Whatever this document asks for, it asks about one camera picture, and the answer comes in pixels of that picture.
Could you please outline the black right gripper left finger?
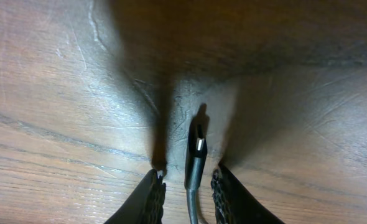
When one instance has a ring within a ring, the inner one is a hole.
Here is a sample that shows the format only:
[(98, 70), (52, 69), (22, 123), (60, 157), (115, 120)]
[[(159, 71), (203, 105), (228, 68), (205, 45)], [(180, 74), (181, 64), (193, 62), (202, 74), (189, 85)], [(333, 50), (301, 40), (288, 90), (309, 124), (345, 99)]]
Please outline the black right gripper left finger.
[(105, 224), (162, 224), (166, 184), (151, 169)]

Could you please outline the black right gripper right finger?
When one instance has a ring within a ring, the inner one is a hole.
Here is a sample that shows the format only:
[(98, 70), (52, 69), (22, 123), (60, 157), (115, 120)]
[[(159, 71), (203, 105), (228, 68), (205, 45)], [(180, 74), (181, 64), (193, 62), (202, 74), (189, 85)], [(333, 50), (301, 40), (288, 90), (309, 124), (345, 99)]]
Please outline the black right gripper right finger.
[(211, 188), (217, 223), (283, 224), (221, 163), (213, 171)]

